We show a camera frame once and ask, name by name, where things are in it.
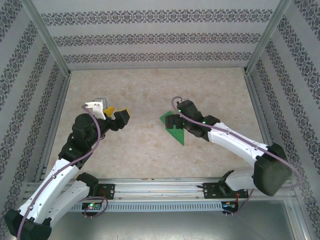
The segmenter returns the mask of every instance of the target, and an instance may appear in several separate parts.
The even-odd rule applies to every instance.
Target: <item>beige surface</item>
[[[204,116],[262,142],[240,68],[119,69],[74,71],[67,92],[48,169],[66,143],[81,105],[106,97],[116,109],[129,108],[128,125],[109,131],[81,172],[97,178],[220,177],[249,164],[222,146],[185,131],[185,146],[159,117],[171,110],[171,99],[194,102]]]

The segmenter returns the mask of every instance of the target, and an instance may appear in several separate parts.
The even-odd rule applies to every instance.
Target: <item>metal frame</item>
[[[50,154],[51,154],[52,147],[54,145],[55,137],[57,134],[58,125],[59,125],[62,110],[64,108],[71,76],[72,76],[72,72],[68,73],[67,76],[65,76],[66,79],[63,83],[62,92],[58,100],[57,109],[52,120],[52,126],[49,130],[48,141],[45,144],[43,155],[39,163],[39,168],[38,168],[39,170],[36,173],[36,176],[34,179],[35,182],[40,182],[42,180],[42,177],[44,177],[44,174],[46,174],[46,172],[44,172],[45,170],[47,170],[47,167],[45,167],[45,165],[48,164],[50,159]]]
[[[244,68],[242,68],[242,72],[243,72],[243,77],[249,92],[249,96],[253,106],[253,111],[255,113],[255,117],[258,122],[258,126],[261,132],[263,142],[270,146],[272,144],[272,139],[268,131],[267,122],[265,120],[261,105],[259,104],[259,100],[258,100],[257,92],[255,91],[255,88],[254,88],[253,80],[251,78],[251,75],[247,74]]]
[[[63,72],[64,76],[67,76],[70,73],[68,65],[58,49],[58,46],[51,36],[41,14],[38,12],[37,7],[33,0],[21,0],[23,7],[25,8],[26,12],[28,13],[29,17],[31,18],[33,24],[35,25],[36,29],[38,30],[39,34],[41,35],[43,41],[47,45],[50,53],[53,55],[56,63],[58,64],[59,68]]]
[[[267,43],[269,42],[272,34],[274,33],[275,29],[277,28],[278,23],[280,22],[281,18],[285,14],[285,11],[289,7],[291,0],[280,0],[279,4],[277,5],[276,9],[274,10],[270,21],[268,22],[262,36],[260,37],[256,47],[254,48],[249,61],[246,65],[246,72],[250,73],[253,68],[255,67],[257,61],[259,60],[261,54],[263,53]]]
[[[114,199],[109,201],[109,212],[190,212],[222,211],[222,201],[234,199],[205,199],[203,183],[218,182],[218,177],[208,178],[149,178],[149,179],[100,179],[100,184],[115,184]],[[66,191],[74,181],[63,189]],[[292,186],[289,180],[285,186]],[[39,182],[29,182],[23,197],[28,199],[40,186]],[[291,229],[297,240],[310,240],[310,235],[302,217],[302,212],[294,189],[280,189],[275,196],[266,196],[255,190],[249,201],[283,201]],[[76,204],[70,212],[81,212]]]

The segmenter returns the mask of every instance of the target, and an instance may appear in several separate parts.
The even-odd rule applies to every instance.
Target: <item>marble floor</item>
[[[233,130],[262,142],[240,68],[165,68],[73,71],[52,148],[52,169],[66,143],[81,105],[106,97],[116,110],[129,108],[128,125],[108,131],[81,169],[97,178],[221,177],[249,164],[222,146],[184,133],[182,146],[159,117],[171,110],[171,99],[194,102],[204,116],[213,115]]]

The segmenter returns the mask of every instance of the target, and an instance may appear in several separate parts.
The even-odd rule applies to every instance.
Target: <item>black bracket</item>
[[[230,190],[227,194],[224,194],[220,188],[218,182],[205,182],[202,185],[204,199],[236,199],[238,194],[239,199],[246,199],[249,194],[248,190]]]
[[[99,184],[96,196],[105,197],[108,200],[113,200],[115,196],[115,188],[115,184]]]

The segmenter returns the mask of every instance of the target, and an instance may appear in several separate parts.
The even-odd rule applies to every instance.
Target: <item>wire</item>
[[[24,226],[24,224],[25,224],[25,222],[26,222],[26,220],[27,220],[27,217],[28,217],[29,213],[32,211],[33,206],[35,205],[37,199],[39,198],[39,196],[41,195],[41,193],[45,190],[45,188],[49,185],[49,183],[51,183],[51,181],[52,181],[53,179],[55,179],[55,178],[56,178],[63,170],[65,170],[66,168],[68,168],[68,167],[70,167],[70,166],[72,166],[72,165],[80,162],[81,160],[85,159],[86,157],[90,156],[90,155],[96,150],[96,148],[98,147],[98,145],[99,145],[99,143],[100,143],[100,139],[101,139],[100,126],[99,126],[99,123],[98,123],[96,117],[95,117],[88,109],[86,109],[86,106],[87,106],[87,105],[82,105],[81,108],[82,108],[84,111],[86,111],[86,112],[90,115],[90,117],[93,119],[93,122],[94,122],[94,124],[95,124],[95,126],[96,126],[97,133],[98,133],[97,141],[96,141],[94,147],[93,147],[89,152],[87,152],[85,155],[79,157],[78,159],[76,159],[76,160],[68,163],[67,165],[65,165],[64,167],[62,167],[61,169],[59,169],[59,170],[58,170],[55,174],[53,174],[46,182],[43,182],[43,186],[39,189],[39,191],[37,192],[37,194],[35,195],[35,197],[34,197],[33,200],[31,201],[29,207],[27,208],[27,210],[26,210],[26,212],[25,212],[25,214],[24,214],[24,216],[23,216],[23,218],[22,218],[22,221],[21,221],[20,226],[19,226],[19,229],[18,229],[18,233],[17,233],[17,235],[16,235],[17,240],[20,240],[20,239],[21,239],[22,228],[23,228],[23,226]]]
[[[235,200],[234,204],[237,205],[237,204],[239,204],[239,193],[238,192],[235,193],[235,197],[236,197],[236,200]]]
[[[102,197],[106,197],[106,193],[105,193],[103,190],[100,190],[99,193],[102,193],[102,194],[103,194]]]
[[[300,186],[301,184],[301,181],[302,181],[302,178],[301,178],[301,175],[300,173],[298,172],[298,170],[292,165],[290,164],[289,162],[283,160],[281,157],[273,154],[272,152],[269,152],[255,144],[253,144],[252,142],[246,140],[245,138],[239,136],[238,134],[230,131],[230,130],[226,130],[226,129],[223,129],[223,128],[220,128],[220,127],[216,127],[216,126],[211,126],[211,125],[208,125],[208,124],[205,124],[205,123],[202,123],[202,122],[198,122],[198,121],[195,121],[187,116],[185,116],[184,114],[182,114],[180,111],[178,111],[178,108],[176,107],[175,105],[175,100],[176,99],[180,99],[180,101],[182,101],[182,97],[180,96],[175,96],[174,98],[172,98],[171,100],[171,105],[173,107],[173,109],[184,119],[188,120],[189,122],[193,123],[193,124],[197,124],[197,125],[200,125],[200,126],[203,126],[203,127],[206,127],[206,128],[211,128],[211,129],[214,129],[214,130],[218,130],[218,131],[221,131],[223,133],[227,133],[227,134],[230,134],[232,136],[234,136],[235,138],[239,139],[240,141],[244,142],[245,144],[248,144],[249,146],[251,147],[254,147],[255,149],[265,153],[265,154],[268,154],[269,156],[277,159],[278,161],[280,161],[281,163],[283,163],[284,165],[286,165],[287,167],[291,168],[292,171],[295,173],[295,175],[297,176],[297,182],[296,184],[294,184],[293,186],[283,186],[281,189],[292,189],[292,188],[295,188],[295,187],[298,187]]]
[[[234,217],[234,213],[233,213],[232,211],[223,209],[223,210],[222,210],[222,213],[224,213],[224,212],[227,212],[228,214],[231,214],[232,217]]]
[[[96,215],[88,216],[88,215],[86,215],[87,210],[89,210],[89,208],[87,207],[87,208],[84,210],[84,213],[83,213],[83,215],[84,215],[85,218],[91,218],[91,219],[93,219],[93,218],[99,217],[101,214],[103,214],[103,213],[107,210],[107,208],[108,208],[108,206],[109,206],[109,202],[108,202],[108,199],[107,199],[106,197],[104,197],[104,196],[89,196],[89,197],[83,198],[81,201],[85,201],[85,200],[98,200],[98,199],[101,199],[101,200],[102,200],[102,201],[101,201],[101,207],[102,207],[103,201],[105,200],[106,205],[105,205],[104,209],[103,209],[102,211],[98,212]]]
[[[234,214],[238,214],[240,212],[240,210],[242,210],[245,207],[245,205],[247,205],[247,203],[248,203],[248,201],[251,198],[253,193],[254,193],[254,189],[251,190],[251,192],[249,193],[249,195],[246,198],[246,200],[244,201],[244,203],[241,205],[241,207],[238,209],[238,211],[236,211]]]

